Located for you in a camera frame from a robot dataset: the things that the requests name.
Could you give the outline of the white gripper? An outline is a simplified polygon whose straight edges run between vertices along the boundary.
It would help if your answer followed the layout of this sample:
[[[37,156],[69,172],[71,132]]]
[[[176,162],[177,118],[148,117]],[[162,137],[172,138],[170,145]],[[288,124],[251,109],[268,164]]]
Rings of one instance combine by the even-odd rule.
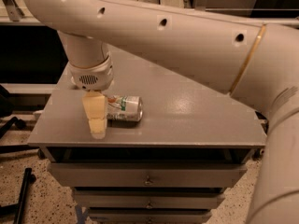
[[[113,81],[114,73],[110,57],[91,68],[78,68],[69,64],[73,83],[88,91],[82,103],[88,119],[91,135],[103,139],[107,130],[107,98],[99,91],[107,90]]]

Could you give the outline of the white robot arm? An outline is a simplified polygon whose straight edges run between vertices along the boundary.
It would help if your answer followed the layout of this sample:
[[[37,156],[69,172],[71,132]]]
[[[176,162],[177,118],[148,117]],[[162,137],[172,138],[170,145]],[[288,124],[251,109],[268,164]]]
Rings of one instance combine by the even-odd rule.
[[[73,69],[111,81],[105,43],[172,69],[269,120],[247,224],[299,224],[299,32],[132,0],[24,0],[59,32]]]

